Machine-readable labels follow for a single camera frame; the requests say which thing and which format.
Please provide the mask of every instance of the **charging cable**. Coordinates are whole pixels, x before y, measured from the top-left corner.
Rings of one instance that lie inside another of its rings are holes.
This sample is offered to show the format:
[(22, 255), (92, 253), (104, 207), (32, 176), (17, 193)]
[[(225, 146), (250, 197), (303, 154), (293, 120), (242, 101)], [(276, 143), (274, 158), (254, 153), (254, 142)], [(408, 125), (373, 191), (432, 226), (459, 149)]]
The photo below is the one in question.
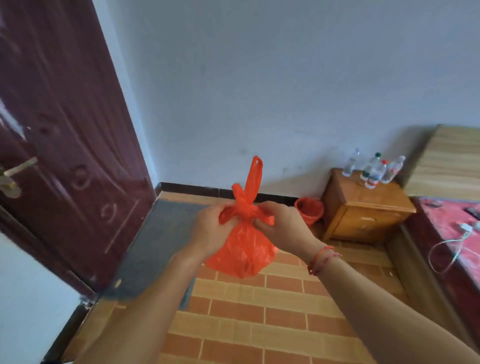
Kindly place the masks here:
[[(435, 272), (435, 273), (438, 273), (438, 274), (443, 274), (445, 273), (446, 271), (448, 271), (450, 269), (450, 267), (453, 265), (453, 263), (455, 263), (455, 261), (458, 259), (458, 257), (460, 256), (460, 253), (462, 252), (462, 249), (465, 249), (465, 250), (468, 250), (469, 252), (472, 252), (472, 253), (475, 253), (477, 254), (476, 252), (468, 249), (468, 248), (464, 248), (463, 247), (463, 244), (465, 243), (465, 239), (468, 238), (471, 234), (472, 234), (472, 231), (473, 231), (473, 228), (466, 224), (466, 223), (463, 223), (463, 224), (460, 224), (460, 228), (464, 231), (464, 234), (462, 235), (462, 237), (460, 239), (450, 239), (450, 240), (444, 240), (443, 242), (440, 242), (440, 243), (437, 243), (435, 244), (431, 249), (430, 251), (428, 252), (428, 264), (430, 265), (430, 268), (432, 268), (432, 270)], [(442, 244), (446, 244), (446, 243), (453, 243), (453, 242), (460, 242), (459, 246), (458, 246), (458, 250), (457, 252), (454, 254), (453, 258), (452, 258), (452, 261), (447, 265), (447, 267), (444, 269), (444, 270), (436, 270), (433, 265), (432, 265), (432, 253), (433, 251), (435, 250), (435, 248), (439, 247), (440, 245)]]

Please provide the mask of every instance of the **hand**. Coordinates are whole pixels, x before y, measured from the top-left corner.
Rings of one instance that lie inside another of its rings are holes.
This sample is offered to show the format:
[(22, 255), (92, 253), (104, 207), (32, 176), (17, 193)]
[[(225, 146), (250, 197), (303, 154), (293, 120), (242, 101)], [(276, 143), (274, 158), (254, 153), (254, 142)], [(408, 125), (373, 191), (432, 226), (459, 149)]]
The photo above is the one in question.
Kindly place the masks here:
[(239, 217), (234, 217), (227, 223), (220, 225), (218, 216), (227, 206), (230, 205), (210, 206), (197, 214), (193, 223), (190, 242), (186, 248), (190, 249), (201, 260), (200, 263), (220, 250), (230, 232), (240, 221)]
[(273, 226), (259, 219), (253, 221), (253, 226), (261, 231), (277, 248), (296, 255), (309, 264), (315, 255), (325, 246), (316, 239), (299, 212), (294, 207), (287, 207), (272, 201), (263, 202), (258, 207), (266, 214), (275, 217)]

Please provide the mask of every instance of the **red bucket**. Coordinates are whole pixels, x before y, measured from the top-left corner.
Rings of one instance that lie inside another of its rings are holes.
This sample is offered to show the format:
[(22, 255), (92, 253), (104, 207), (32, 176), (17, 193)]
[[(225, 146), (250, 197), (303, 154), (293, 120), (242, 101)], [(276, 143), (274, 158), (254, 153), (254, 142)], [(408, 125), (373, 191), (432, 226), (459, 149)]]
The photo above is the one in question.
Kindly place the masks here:
[(301, 197), (295, 201), (295, 208), (300, 212), (303, 221), (310, 226), (324, 214), (324, 203), (312, 197)]

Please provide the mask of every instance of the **wooden nightstand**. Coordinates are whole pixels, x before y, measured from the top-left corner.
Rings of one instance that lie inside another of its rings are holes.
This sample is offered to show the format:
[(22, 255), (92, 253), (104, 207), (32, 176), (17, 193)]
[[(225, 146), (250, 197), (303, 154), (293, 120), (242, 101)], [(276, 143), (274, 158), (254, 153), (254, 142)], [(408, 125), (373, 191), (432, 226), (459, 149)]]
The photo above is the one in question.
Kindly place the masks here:
[(392, 181), (369, 190), (356, 170), (350, 177), (332, 169), (322, 200), (325, 204), (324, 241), (330, 238), (383, 243), (392, 227), (416, 212), (401, 187)]

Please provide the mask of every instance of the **door lever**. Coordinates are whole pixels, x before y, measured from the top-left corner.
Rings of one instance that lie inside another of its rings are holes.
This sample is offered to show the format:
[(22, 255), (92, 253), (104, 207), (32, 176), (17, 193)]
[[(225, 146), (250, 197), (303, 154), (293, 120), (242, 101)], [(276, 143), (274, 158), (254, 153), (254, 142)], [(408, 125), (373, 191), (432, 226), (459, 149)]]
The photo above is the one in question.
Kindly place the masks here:
[(9, 170), (4, 170), (0, 166), (0, 191), (8, 198), (18, 198), (22, 194), (20, 186), (12, 179), (12, 176), (38, 162), (37, 157), (33, 157), (22, 164)]

